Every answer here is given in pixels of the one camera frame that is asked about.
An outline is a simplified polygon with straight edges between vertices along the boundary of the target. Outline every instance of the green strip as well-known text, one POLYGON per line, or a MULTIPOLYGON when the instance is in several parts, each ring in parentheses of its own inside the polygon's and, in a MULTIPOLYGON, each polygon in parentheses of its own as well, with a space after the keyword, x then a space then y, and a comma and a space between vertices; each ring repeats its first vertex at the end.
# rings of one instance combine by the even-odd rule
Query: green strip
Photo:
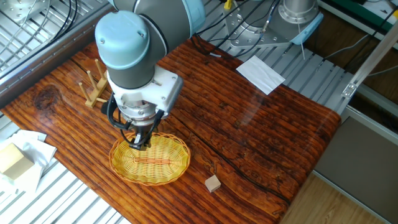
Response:
MULTIPOLYGON (((367 20, 369 23, 375 25, 375 26, 380 26, 380 24, 383 22, 384 19, 381 19, 379 16, 377 16, 375 13, 365 9, 361 5, 359 5, 356 2, 350 1, 350 0, 329 0, 335 4, 338 4, 339 6, 345 8, 346 10, 350 11, 352 14, 355 14, 359 17, 362 17, 363 19, 367 20)), ((383 25, 383 30, 384 31, 389 31, 391 29, 392 25, 389 22, 386 22, 383 25)))

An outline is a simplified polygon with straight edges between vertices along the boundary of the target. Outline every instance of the white cloth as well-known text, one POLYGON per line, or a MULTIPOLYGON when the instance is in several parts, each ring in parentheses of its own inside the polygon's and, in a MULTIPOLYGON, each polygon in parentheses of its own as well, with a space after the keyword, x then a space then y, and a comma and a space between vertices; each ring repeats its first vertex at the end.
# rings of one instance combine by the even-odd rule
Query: white cloth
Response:
POLYGON ((34 162, 34 165, 19 176, 16 180, 11 180, 5 175, 0 174, 0 191, 15 193, 17 190, 34 193, 40 182, 44 168, 53 158, 56 147, 44 143, 46 134, 35 131, 20 130, 7 140, 0 142, 0 150, 10 143, 14 143, 21 152, 34 162))
POLYGON ((251 57, 236 70, 266 95, 285 81, 282 76, 256 56, 251 57))

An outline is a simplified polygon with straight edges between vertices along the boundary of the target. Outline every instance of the oval woven basket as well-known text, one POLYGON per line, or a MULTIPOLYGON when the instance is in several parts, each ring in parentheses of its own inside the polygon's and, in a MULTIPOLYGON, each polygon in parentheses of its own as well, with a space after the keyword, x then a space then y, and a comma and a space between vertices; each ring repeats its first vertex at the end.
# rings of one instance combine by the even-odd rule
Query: oval woven basket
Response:
MULTIPOLYGON (((134 133, 126 134, 129 141, 134 133)), ((118 139, 109 153, 111 168, 122 179, 146 186, 156 186, 177 180, 191 161, 185 142, 172 134, 152 133, 151 146, 146 151, 129 147, 118 139)))

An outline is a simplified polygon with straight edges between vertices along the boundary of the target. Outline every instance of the wood grain surface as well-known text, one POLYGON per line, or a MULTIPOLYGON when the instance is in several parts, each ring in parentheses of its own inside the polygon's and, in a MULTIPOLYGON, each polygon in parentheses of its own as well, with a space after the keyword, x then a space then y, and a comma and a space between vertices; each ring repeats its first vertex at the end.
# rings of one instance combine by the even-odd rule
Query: wood grain surface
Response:
POLYGON ((310 174, 281 224, 383 224, 325 181, 310 174))
POLYGON ((101 103, 85 106, 78 83, 91 86, 87 70, 98 81, 95 58, 90 44, 2 112, 22 129, 48 134, 55 157, 132 223, 278 223, 340 123, 286 86, 266 96, 235 72, 242 62, 204 56, 186 42, 159 62, 184 79, 159 131, 186 142, 191 164, 171 184, 144 187, 111 171, 108 153, 119 132, 101 103), (221 188, 211 194, 204 183, 213 174, 221 188))

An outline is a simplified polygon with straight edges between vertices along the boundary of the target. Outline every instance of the wooden cube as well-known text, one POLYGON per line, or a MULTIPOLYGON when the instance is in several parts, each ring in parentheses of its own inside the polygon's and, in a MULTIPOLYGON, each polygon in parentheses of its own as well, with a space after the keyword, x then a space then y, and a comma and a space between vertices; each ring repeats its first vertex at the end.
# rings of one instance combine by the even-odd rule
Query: wooden cube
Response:
POLYGON ((0 150, 0 173, 16 180, 34 165, 13 143, 0 150))
POLYGON ((212 193, 221 187, 221 182, 217 179, 216 175, 214 175, 205 181, 205 185, 210 193, 212 193))

